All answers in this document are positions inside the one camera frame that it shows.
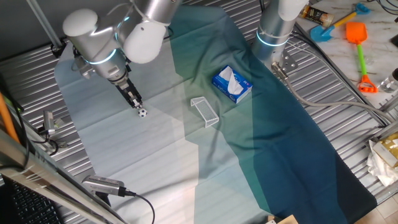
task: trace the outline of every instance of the marble surface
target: marble surface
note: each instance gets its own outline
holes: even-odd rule
[[[333,23],[347,16],[354,10],[354,5],[363,3],[371,10],[368,15],[357,15],[350,22],[363,22],[366,25],[368,39],[362,43],[369,79],[377,86],[398,67],[398,48],[389,40],[398,34],[398,24],[394,22],[397,16],[385,12],[376,2],[358,0],[323,0],[313,5],[314,8],[335,15]],[[318,24],[298,18],[298,24],[307,32]],[[358,53],[355,44],[346,38],[345,24],[331,32],[333,37],[328,42],[317,43],[337,67],[356,85],[361,79]],[[378,93],[363,93],[375,106],[390,98],[394,93],[384,93],[380,88]]]

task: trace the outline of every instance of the orange pole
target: orange pole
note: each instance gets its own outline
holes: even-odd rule
[[[0,93],[0,115],[2,117],[2,120],[4,122],[4,125],[6,127],[8,135],[10,135],[10,137],[13,138],[13,140],[15,140],[16,142],[18,142],[20,144],[18,135],[15,132],[15,128],[12,123],[10,113],[8,112],[6,102],[4,102],[4,98],[2,97],[1,93]]]

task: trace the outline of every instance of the blue tissue box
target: blue tissue box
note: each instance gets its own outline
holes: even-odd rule
[[[220,73],[227,68],[231,68],[229,65],[226,65],[220,72],[218,72],[215,76],[213,76],[211,82],[215,87],[217,87],[220,91],[222,91],[228,98],[230,98],[233,102],[239,103],[248,93],[250,93],[252,84],[249,83],[245,78],[243,78],[238,72],[236,72],[233,68],[232,71],[234,73],[235,80],[238,84],[243,87],[243,90],[240,94],[234,95],[228,92],[228,84],[229,80],[225,80],[220,77]]]

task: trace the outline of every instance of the robotic arm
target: robotic arm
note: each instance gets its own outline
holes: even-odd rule
[[[146,116],[141,95],[129,79],[128,63],[147,63],[160,52],[166,27],[182,0],[131,0],[99,18],[90,9],[71,13],[63,31],[75,46],[75,62],[87,79],[92,73],[108,79],[126,101]],[[282,52],[295,18],[308,0],[271,0],[262,13],[252,51],[271,69],[283,64]]]
[[[182,0],[135,0],[116,6],[107,16],[90,9],[71,13],[63,31],[75,47],[75,62],[87,79],[108,79],[140,116],[141,95],[129,79],[129,62],[147,63],[160,52],[166,27]]]

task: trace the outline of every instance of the bottle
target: bottle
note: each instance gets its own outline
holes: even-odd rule
[[[398,68],[395,69],[383,82],[381,82],[380,88],[386,93],[392,93],[393,91],[398,90]]]
[[[312,22],[316,22],[317,24],[322,25],[323,27],[330,27],[333,18],[335,17],[332,14],[327,12],[323,12],[319,9],[315,9],[309,5],[304,6],[304,8],[300,12],[301,18],[308,19]]]

